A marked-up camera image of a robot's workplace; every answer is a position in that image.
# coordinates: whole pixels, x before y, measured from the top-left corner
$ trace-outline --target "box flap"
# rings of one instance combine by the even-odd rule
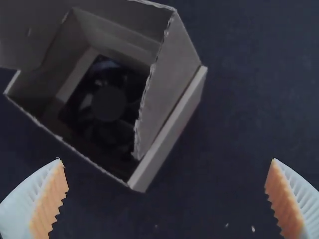
[[[1,1],[0,66],[38,67],[67,10],[63,0]]]
[[[168,21],[156,62],[151,66],[135,124],[137,159],[149,150],[201,61],[177,12]]]
[[[146,0],[0,2],[0,66],[30,70],[43,61],[67,12],[78,7],[161,42],[174,8]]]

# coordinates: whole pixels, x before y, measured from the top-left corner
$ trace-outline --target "black fan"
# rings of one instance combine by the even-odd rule
[[[103,149],[127,153],[145,83],[144,76],[113,61],[93,64],[70,99],[69,126]]]

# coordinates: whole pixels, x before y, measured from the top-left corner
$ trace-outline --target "fan hub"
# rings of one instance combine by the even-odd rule
[[[106,85],[95,93],[91,106],[97,119],[103,122],[113,122],[122,116],[126,104],[127,99],[123,91]]]

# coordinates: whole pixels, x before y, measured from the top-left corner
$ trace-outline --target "open cardboard box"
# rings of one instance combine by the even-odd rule
[[[177,11],[144,0],[15,0],[0,16],[0,65],[18,70],[4,95],[99,170],[144,192],[197,107],[207,73]],[[100,55],[146,75],[129,162],[104,155],[58,117]]]

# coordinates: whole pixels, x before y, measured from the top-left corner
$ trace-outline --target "dark fabric surface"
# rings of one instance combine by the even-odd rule
[[[162,3],[178,9],[209,74],[148,192],[98,172],[2,96],[0,199],[60,157],[70,191],[52,239],[281,238],[264,195],[271,159],[319,187],[319,2]],[[0,71],[2,91],[12,74]]]

